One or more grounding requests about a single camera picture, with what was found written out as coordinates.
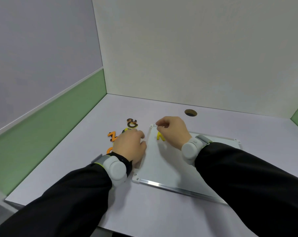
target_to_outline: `white table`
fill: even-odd
[[[185,109],[198,115],[189,117]],[[6,200],[26,205],[68,172],[105,154],[112,146],[107,134],[120,134],[128,118],[147,133],[165,115],[180,116],[190,131],[237,138],[245,151],[298,177],[298,127],[289,119],[107,94]],[[135,237],[255,236],[228,206],[130,180],[110,193],[99,226]]]

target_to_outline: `black sleeve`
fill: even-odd
[[[195,166],[256,235],[298,236],[297,177],[222,143],[204,147]]]
[[[0,225],[0,236],[86,236],[108,208],[111,179],[99,164],[70,172]]]

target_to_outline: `white wall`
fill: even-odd
[[[0,0],[0,129],[100,67],[92,0]]]
[[[290,118],[298,0],[93,0],[107,92]]]

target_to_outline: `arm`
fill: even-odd
[[[179,117],[164,117],[156,125],[164,138],[179,150],[191,138]],[[297,177],[222,143],[204,147],[195,167],[255,234],[298,236]]]
[[[127,174],[145,153],[142,138],[143,132],[133,129],[115,140],[112,154],[126,165]],[[111,187],[112,181],[100,164],[72,171],[2,223],[0,236],[89,237],[107,211]]]

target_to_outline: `wrist device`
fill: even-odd
[[[95,163],[105,169],[114,186],[124,183],[132,170],[132,162],[115,152],[103,155]]]
[[[189,165],[194,165],[195,159],[199,152],[212,141],[203,135],[192,137],[187,143],[182,146],[184,160]]]

